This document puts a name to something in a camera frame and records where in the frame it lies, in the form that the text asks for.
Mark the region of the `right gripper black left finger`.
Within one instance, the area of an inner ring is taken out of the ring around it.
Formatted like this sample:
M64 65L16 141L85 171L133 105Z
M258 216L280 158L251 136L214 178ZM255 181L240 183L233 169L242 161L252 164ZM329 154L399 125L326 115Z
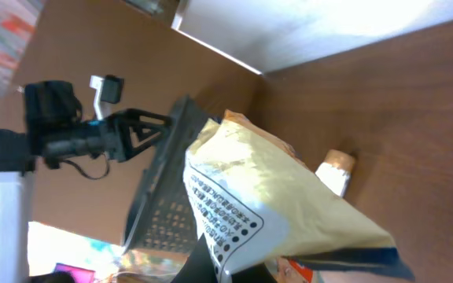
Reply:
M204 234L201 235L185 265L171 283L217 283L213 262Z

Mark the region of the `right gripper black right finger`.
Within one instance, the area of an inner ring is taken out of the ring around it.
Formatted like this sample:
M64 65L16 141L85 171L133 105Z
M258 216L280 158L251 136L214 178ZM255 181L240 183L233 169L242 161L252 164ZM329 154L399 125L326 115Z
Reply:
M232 275L232 283L277 283L264 263Z

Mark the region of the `white tube with tan cap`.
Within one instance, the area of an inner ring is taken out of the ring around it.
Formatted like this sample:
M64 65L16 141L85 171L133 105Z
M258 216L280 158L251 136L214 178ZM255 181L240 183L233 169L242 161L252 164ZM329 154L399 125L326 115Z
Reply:
M326 154L324 161L318 166L315 175L333 193L339 197L344 197L355 162L354 156L331 149Z

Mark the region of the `yellow snack packet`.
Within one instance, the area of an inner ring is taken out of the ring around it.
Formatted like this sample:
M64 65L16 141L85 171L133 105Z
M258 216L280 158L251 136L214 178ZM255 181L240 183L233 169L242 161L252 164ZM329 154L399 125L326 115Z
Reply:
M219 282L279 257L314 271L414 276L386 230L240 113L206 121L186 150L183 182Z

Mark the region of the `red coffee stick sachet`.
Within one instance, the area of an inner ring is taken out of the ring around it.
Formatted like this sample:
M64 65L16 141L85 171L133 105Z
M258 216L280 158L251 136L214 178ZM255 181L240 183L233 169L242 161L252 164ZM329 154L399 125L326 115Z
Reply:
M285 281L287 283L314 283L317 276L314 271L300 265L291 259L287 260L287 266L284 269Z

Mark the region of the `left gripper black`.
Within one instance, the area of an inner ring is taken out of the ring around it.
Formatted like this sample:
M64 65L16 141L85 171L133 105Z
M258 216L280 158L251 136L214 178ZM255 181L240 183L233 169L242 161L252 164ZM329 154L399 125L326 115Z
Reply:
M107 153L110 160L128 161L168 135L171 117L136 108L113 113L107 120L51 123L41 131L41 157L65 159Z

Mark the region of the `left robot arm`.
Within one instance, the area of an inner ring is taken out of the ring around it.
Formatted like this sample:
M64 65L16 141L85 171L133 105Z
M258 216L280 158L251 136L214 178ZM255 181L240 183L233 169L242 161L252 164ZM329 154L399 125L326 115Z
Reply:
M24 86L26 131L0 129L0 282L30 282L28 227L36 160L87 174L73 158L128 161L165 137L172 120L136 108L83 119L73 85L48 80Z

